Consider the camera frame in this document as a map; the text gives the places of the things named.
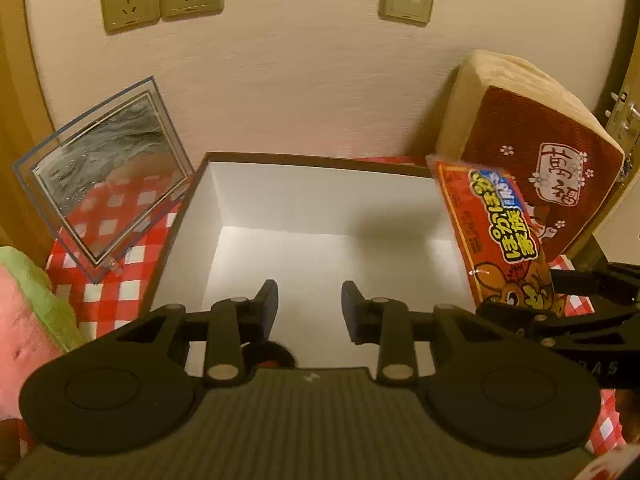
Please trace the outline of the pink plush toy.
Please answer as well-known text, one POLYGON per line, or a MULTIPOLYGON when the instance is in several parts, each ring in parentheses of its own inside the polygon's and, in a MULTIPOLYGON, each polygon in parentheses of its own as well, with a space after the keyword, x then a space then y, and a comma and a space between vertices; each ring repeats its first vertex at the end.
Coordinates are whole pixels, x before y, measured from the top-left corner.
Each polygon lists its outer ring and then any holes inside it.
POLYGON ((74 309, 55 295, 49 275, 11 246, 1 248, 1 418, 21 416, 29 375, 86 343, 74 309))

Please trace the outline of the wooden door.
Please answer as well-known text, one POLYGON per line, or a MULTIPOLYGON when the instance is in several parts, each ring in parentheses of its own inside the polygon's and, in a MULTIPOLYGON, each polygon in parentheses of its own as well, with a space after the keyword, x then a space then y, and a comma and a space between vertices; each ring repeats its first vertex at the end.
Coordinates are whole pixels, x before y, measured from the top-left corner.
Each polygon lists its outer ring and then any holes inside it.
POLYGON ((631 10, 626 73, 611 93, 613 107, 606 131, 625 154, 623 167, 606 199, 594 238, 611 262, 639 263, 639 0, 627 0, 631 10))

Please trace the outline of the red lucky cat cushion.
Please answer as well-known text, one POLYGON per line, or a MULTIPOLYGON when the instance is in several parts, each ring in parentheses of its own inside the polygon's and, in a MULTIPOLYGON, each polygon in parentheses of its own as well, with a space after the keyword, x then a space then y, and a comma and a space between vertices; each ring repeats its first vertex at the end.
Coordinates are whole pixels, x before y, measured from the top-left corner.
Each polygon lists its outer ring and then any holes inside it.
POLYGON ((513 176, 549 260, 588 226, 625 158, 562 84, 524 58, 487 50, 459 67, 435 152, 513 176))

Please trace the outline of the wooden wall panel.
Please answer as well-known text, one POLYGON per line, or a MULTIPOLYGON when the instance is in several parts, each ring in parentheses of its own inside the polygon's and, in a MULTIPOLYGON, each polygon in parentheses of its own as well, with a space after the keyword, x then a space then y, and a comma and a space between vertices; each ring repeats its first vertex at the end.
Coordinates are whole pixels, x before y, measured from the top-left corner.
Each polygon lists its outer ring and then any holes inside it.
POLYGON ((26 0, 1 0, 1 244, 42 266, 53 237, 13 164, 53 132, 29 37, 26 0))

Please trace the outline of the orange heat pack packet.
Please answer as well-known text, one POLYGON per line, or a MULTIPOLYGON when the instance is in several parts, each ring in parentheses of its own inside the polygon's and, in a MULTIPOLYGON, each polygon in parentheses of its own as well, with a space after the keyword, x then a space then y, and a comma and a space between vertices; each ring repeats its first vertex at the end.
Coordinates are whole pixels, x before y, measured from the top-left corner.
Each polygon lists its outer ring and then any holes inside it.
POLYGON ((427 159, 454 229, 476 304, 561 316, 564 300, 514 177, 439 156, 427 159))

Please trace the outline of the brown cardboard box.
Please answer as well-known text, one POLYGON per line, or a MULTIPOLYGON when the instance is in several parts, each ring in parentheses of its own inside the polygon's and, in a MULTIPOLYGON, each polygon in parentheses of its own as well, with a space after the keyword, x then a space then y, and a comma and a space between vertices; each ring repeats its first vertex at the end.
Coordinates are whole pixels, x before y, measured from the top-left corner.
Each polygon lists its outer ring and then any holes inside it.
POLYGON ((306 368, 375 368, 357 346, 341 289, 428 312, 474 301, 436 181, 424 168, 303 157, 203 160, 142 302, 206 311, 279 287, 272 339, 306 368))

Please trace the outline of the red white checkered tablecloth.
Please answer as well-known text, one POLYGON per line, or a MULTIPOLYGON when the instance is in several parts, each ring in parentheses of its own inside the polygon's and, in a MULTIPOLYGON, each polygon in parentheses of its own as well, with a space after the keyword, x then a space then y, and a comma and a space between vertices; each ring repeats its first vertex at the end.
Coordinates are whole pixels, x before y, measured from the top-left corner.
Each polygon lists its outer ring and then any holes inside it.
POLYGON ((49 207, 48 271, 92 338, 165 304, 205 312, 273 280, 268 365, 373 370, 375 348, 347 333, 345 282, 421 312, 475 307, 424 167, 213 153, 182 178, 169 162, 135 160, 49 207))

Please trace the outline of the clear acrylic photo frame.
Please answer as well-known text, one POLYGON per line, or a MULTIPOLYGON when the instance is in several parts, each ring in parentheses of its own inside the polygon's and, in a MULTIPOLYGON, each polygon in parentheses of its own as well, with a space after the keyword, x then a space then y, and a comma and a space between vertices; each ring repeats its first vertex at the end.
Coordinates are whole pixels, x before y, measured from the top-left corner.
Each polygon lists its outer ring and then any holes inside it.
POLYGON ((193 171, 152 77, 82 113, 14 165, 38 214, 93 283, 178 203, 193 171))

